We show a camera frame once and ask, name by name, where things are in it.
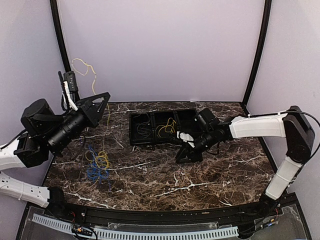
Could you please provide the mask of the black three-compartment bin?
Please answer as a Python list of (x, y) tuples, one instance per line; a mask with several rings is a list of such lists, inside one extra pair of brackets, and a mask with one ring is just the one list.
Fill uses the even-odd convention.
[(176, 144), (177, 131), (198, 137), (202, 130), (195, 123), (195, 109), (178, 109), (132, 113), (129, 116), (129, 142), (131, 146)]

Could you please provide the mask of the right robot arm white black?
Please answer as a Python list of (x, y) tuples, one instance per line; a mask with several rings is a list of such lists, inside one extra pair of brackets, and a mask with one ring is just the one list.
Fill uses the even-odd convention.
[(308, 118), (313, 115), (303, 112), (293, 105), (288, 110), (258, 115), (234, 116), (220, 121), (209, 108), (198, 112), (194, 122), (202, 129), (199, 137), (194, 138), (187, 132), (178, 131), (176, 137), (182, 142), (175, 160), (181, 163), (201, 162), (203, 152), (221, 142), (251, 137), (285, 138), (287, 152), (274, 177), (266, 187), (264, 198), (255, 205), (255, 213), (266, 217), (275, 208), (287, 187), (294, 181), (303, 166), (318, 152), (313, 148), (315, 131)]

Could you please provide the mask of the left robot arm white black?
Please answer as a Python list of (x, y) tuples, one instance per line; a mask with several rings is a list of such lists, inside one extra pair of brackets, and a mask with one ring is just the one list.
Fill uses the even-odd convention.
[[(62, 157), (64, 148), (84, 129), (98, 126), (110, 97), (104, 92), (80, 99), (61, 115), (54, 114), (44, 98), (36, 100), (22, 114), (24, 130), (0, 147), (0, 170), (33, 168), (47, 161), (49, 154)], [(50, 206), (60, 218), (71, 213), (58, 187), (32, 185), (1, 172), (0, 192), (42, 208)]]

